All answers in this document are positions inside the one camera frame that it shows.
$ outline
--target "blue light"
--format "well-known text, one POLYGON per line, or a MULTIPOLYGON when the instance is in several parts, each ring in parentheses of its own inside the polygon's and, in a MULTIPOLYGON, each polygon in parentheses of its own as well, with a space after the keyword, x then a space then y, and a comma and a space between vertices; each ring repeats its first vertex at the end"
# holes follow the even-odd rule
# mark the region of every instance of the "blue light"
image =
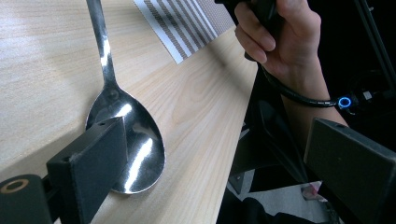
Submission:
POLYGON ((352 101, 348 97, 343 96, 343 97, 338 99, 338 105, 342 109, 350 107, 351 104, 352 104, 352 101))

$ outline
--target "hand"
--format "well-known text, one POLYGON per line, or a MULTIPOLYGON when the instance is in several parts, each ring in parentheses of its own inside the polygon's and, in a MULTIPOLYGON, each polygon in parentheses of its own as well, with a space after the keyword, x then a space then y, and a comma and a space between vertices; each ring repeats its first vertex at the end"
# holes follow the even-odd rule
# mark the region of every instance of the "hand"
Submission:
POLYGON ((276 1, 278 13, 285 19, 277 40, 260 24, 250 6, 251 3, 241 2, 235 8, 239 21, 235 34, 245 51, 302 95, 308 96, 307 91, 312 91, 311 85, 316 82, 322 88, 318 60, 320 16, 309 8, 307 1, 276 1))

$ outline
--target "finger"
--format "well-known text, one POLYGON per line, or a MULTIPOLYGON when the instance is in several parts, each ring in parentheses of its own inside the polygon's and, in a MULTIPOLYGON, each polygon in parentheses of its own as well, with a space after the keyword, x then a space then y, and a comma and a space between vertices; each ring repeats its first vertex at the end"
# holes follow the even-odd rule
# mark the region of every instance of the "finger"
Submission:
POLYGON ((311 10, 307 0, 277 0, 276 9, 298 36, 319 33, 320 16, 311 10))
POLYGON ((241 2, 235 8, 235 16, 241 28, 248 34, 262 49, 271 51, 275 48, 276 42, 271 34, 260 24, 249 3, 241 2))
POLYGON ((267 62, 265 51, 238 24, 235 29, 236 38, 247 54, 259 63, 267 62))

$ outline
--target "spoon bowl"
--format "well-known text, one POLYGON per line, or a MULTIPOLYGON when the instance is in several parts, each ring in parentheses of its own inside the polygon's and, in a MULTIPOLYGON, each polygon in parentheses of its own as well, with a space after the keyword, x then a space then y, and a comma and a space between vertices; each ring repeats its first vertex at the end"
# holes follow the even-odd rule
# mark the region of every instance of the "spoon bowl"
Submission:
POLYGON ((86 129, 106 119, 123 117, 128 162, 112 190, 125 194, 141 192, 154 185, 163 172, 163 139, 147 109, 117 84, 100 0, 87 0, 87 4, 105 84, 92 104, 86 129))

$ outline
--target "light wooden table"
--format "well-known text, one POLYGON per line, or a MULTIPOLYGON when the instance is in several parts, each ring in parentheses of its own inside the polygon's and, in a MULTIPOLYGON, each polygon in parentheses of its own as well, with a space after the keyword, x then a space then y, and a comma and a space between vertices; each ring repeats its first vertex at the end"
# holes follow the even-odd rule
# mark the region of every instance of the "light wooden table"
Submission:
MULTIPOLYGON (((160 180, 93 223, 215 223, 257 70, 233 28, 177 65, 132 0, 103 2, 116 77, 163 135, 160 180)), ((0 181, 47 173, 102 89, 86 2, 0 2, 0 181)))

